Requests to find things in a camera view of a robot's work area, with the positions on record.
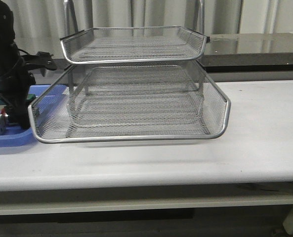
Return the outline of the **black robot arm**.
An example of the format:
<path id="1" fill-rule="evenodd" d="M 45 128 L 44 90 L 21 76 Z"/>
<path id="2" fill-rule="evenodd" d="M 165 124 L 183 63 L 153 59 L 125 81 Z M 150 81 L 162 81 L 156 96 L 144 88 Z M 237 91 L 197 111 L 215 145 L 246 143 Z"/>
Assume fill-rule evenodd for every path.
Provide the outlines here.
<path id="1" fill-rule="evenodd" d="M 27 96 L 36 83 L 20 55 L 13 28 L 14 17 L 9 6 L 0 0 L 0 99 L 5 102 L 6 113 L 22 129 L 30 127 Z"/>

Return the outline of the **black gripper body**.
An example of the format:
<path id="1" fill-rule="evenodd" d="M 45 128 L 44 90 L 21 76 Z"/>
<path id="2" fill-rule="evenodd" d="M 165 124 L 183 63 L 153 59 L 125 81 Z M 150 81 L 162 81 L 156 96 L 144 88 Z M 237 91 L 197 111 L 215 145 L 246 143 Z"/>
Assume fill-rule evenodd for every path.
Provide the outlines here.
<path id="1" fill-rule="evenodd" d="M 0 91 L 0 99 L 5 102 L 6 113 L 15 119 L 22 129 L 30 128 L 26 99 L 28 91 Z"/>

